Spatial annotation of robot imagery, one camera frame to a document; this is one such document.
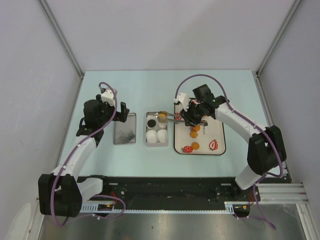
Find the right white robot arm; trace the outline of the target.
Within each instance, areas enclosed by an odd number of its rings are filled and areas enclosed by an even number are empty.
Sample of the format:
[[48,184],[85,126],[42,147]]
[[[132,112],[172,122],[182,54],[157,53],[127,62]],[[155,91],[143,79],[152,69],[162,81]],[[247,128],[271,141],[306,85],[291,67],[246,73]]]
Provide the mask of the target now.
[[193,94],[195,101],[185,93],[178,93],[174,98],[174,104],[182,107],[180,116],[186,126],[195,127],[204,117],[211,117],[230,127],[248,144],[247,165],[235,177],[236,185],[230,188],[235,200],[242,201],[247,197],[248,188],[268,174],[269,170],[279,167],[279,174],[283,174],[287,153],[282,132],[277,126],[254,122],[236,111],[225,96],[214,96],[206,84],[193,89]]

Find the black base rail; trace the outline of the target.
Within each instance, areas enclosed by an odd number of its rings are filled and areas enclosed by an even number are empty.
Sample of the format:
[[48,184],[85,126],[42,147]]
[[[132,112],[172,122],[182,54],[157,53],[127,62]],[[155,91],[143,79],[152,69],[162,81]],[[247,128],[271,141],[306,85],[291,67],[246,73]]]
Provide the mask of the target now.
[[257,187],[240,189],[231,177],[107,177],[66,175],[54,194],[57,216],[76,217],[83,201],[112,199],[115,207],[133,211],[223,210],[223,202],[236,205],[260,201]]

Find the aluminium frame post left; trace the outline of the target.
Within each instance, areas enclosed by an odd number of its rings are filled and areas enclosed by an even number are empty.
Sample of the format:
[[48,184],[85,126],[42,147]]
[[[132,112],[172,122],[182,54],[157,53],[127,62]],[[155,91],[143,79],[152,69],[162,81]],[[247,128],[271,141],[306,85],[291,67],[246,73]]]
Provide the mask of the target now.
[[70,47],[65,34],[63,33],[60,24],[58,23],[49,3],[47,0],[37,0],[44,16],[46,17],[49,25],[51,26],[57,40],[59,41],[62,49],[64,50],[65,54],[67,55],[69,61],[71,62],[74,70],[76,71],[77,75],[82,79],[84,76],[84,72],[78,63],[76,56],[74,55],[72,48]]

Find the white paper cup back-right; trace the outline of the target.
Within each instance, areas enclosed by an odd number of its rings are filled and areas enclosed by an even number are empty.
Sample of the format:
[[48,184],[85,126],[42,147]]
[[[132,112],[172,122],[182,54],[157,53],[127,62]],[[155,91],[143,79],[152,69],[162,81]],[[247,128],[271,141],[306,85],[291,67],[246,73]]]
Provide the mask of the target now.
[[158,121],[158,125],[161,129],[165,129],[167,127],[167,121],[166,122],[161,122],[158,120],[158,116],[157,116],[157,121]]

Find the black round cookie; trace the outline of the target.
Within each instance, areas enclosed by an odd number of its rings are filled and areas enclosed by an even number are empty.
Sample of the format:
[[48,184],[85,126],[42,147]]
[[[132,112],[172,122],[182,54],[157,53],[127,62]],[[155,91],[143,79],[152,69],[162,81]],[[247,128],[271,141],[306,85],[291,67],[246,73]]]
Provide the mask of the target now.
[[156,120],[154,120],[154,119],[149,119],[148,121],[147,121],[147,126],[151,129],[151,128],[154,128],[155,126],[157,125],[157,122],[156,122]]

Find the tan round cookie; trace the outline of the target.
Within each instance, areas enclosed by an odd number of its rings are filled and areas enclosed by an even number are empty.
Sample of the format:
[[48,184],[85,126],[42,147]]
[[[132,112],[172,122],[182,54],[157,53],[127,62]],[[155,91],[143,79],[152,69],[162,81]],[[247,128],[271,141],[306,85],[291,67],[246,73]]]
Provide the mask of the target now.
[[163,113],[159,113],[157,118],[160,122],[166,122],[166,120],[167,120],[167,116]]

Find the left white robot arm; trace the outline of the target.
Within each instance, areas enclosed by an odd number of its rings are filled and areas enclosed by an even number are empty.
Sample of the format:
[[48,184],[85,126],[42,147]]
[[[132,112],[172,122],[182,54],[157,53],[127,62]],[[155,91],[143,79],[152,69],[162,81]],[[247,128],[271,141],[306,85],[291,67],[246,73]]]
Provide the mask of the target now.
[[120,111],[107,101],[91,99],[83,105],[83,118],[79,122],[75,144],[66,160],[50,174],[38,179],[39,208],[43,215],[76,217],[84,199],[96,196],[105,200],[111,188],[100,178],[89,177],[78,183],[80,172],[88,157],[98,147],[104,128],[112,121],[124,123],[130,110],[120,102]]

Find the silver tin lid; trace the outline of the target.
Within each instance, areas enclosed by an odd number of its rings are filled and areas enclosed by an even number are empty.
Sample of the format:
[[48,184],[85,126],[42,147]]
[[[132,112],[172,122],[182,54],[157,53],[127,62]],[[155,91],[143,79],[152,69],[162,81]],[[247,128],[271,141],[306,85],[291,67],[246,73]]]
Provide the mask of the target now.
[[137,139],[137,115],[129,113],[126,122],[114,124],[113,143],[115,145],[133,145]]

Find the aluminium frame post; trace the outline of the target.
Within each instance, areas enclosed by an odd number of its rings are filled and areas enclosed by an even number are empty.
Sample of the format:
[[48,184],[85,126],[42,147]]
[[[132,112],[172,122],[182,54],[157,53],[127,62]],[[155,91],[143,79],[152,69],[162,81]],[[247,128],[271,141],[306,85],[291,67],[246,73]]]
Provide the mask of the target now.
[[291,22],[293,21],[293,18],[295,17],[296,13],[298,12],[300,6],[302,5],[304,1],[303,0],[294,0],[292,5],[290,6],[287,14],[285,15],[284,20],[282,21],[278,31],[276,32],[275,37],[273,38],[271,45],[269,46],[266,54],[264,55],[261,63],[259,64],[257,70],[255,71],[255,74],[259,77],[265,67],[267,66],[268,62],[272,58],[273,54],[275,53],[278,45],[280,44],[283,36],[285,35],[288,27],[290,26]]
[[51,26],[57,40],[59,41],[62,49],[64,50],[65,54],[67,55],[69,61],[71,62],[74,70],[76,71],[77,75],[82,79],[84,76],[84,72],[78,63],[76,56],[74,55],[72,48],[70,47],[65,34],[63,33],[60,24],[58,23],[49,3],[47,0],[37,0],[44,16],[46,17],[49,25]]

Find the white paper cup front-right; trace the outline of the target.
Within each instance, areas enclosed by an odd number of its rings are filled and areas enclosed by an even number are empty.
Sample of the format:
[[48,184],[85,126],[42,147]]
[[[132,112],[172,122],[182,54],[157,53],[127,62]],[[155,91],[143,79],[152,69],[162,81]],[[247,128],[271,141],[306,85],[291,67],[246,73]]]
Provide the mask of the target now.
[[166,129],[160,129],[157,132],[157,137],[160,143],[167,143],[169,138],[168,131]]

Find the white paper cup back-left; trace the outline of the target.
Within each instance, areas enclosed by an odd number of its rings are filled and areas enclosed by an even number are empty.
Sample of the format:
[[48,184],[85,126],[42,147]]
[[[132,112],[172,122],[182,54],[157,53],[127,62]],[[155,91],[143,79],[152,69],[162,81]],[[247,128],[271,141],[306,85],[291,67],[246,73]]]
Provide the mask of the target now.
[[148,115],[146,117],[146,127],[148,129],[154,129],[158,125],[158,119],[155,115]]

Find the silver tin box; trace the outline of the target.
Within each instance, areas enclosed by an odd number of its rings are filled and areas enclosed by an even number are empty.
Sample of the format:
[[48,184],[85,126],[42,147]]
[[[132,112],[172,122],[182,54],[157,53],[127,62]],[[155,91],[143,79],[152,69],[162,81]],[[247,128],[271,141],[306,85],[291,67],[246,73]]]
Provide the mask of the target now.
[[156,113],[158,113],[157,111],[149,111],[149,112],[147,112],[146,114],[145,114],[145,144],[146,144],[146,146],[147,147],[149,147],[149,148],[162,148],[162,147],[168,147],[169,146],[169,139],[168,139],[168,142],[165,142],[165,143],[161,143],[161,142],[159,142],[159,140],[158,140],[158,142],[157,143],[147,143],[147,139],[146,139],[146,133],[147,133],[147,131],[150,131],[150,130],[155,130],[156,132],[158,132],[159,130],[161,130],[161,128],[159,127],[159,125],[157,124],[157,126],[155,127],[155,128],[153,128],[153,129],[148,129],[147,128],[147,126],[146,126],[146,117],[148,116],[148,115],[156,115]]

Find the aluminium frame post right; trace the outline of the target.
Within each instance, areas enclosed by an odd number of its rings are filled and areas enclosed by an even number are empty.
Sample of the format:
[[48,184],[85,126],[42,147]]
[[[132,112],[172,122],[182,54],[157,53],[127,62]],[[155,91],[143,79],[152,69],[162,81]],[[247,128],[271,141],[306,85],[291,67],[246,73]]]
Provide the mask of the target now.
[[255,74],[259,77],[265,67],[267,66],[268,62],[272,58],[273,54],[275,53],[278,45],[280,44],[283,36],[285,35],[288,27],[290,26],[291,22],[293,21],[293,18],[295,17],[296,13],[298,12],[300,6],[302,5],[304,1],[303,0],[294,0],[292,5],[290,6],[287,14],[285,15],[284,20],[282,21],[278,31],[276,32],[275,37],[273,38],[271,45],[269,46],[266,54],[264,55],[261,63],[259,64],[257,70],[255,71]]

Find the brown round cookie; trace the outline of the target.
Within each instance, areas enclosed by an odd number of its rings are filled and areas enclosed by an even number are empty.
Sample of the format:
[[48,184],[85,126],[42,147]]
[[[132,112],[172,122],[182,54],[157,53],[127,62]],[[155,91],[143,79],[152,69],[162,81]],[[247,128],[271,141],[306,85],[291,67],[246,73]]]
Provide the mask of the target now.
[[198,132],[201,129],[200,125],[194,126],[193,131]]

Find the white paper cup front-left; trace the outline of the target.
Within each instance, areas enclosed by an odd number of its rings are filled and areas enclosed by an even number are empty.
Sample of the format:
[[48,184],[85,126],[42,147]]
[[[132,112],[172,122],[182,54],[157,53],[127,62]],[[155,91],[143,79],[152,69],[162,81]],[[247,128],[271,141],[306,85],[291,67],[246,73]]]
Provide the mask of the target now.
[[149,130],[146,132],[146,142],[148,144],[156,144],[158,142],[158,134],[155,130]]

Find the brown ridged cookie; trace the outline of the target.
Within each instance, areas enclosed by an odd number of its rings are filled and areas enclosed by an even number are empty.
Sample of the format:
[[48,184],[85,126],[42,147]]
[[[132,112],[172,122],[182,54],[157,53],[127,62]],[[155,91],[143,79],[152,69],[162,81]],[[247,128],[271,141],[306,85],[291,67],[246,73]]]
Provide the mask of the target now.
[[200,145],[199,145],[199,143],[197,143],[197,142],[193,142],[192,144],[191,144],[191,147],[193,148],[193,150],[198,150],[199,148],[200,148]]

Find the metal tongs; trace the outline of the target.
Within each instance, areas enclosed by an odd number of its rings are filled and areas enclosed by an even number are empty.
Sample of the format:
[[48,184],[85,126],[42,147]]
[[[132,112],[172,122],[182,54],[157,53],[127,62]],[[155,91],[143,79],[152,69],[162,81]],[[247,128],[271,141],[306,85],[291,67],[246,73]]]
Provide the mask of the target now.
[[[169,113],[167,111],[159,111],[158,113],[156,113],[156,117],[158,116],[158,114],[165,114],[166,115],[166,123],[175,123],[175,124],[180,124],[183,123],[185,124],[183,118],[179,115],[179,114],[173,114],[173,113]],[[206,120],[202,120],[200,124],[198,124],[200,126],[208,126],[208,122]]]

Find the strawberry pattern tray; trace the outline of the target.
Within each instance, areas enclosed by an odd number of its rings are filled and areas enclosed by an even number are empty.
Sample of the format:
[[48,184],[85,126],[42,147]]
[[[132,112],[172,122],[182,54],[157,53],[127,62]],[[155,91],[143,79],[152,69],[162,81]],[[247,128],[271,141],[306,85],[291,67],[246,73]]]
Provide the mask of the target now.
[[[190,137],[193,126],[185,126],[184,123],[175,123],[173,127],[173,149],[182,155],[223,155],[226,151],[224,125],[222,122],[205,116],[202,120],[208,122],[208,126],[200,126],[196,138]],[[193,150],[192,143],[199,143],[199,149]]]

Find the orange flower cookie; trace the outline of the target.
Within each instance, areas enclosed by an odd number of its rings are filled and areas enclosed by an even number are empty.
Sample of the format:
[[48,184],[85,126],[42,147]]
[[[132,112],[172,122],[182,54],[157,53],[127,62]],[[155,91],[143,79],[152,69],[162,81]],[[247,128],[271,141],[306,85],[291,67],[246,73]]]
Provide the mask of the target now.
[[198,133],[196,131],[191,131],[189,135],[191,138],[196,138],[198,136]]

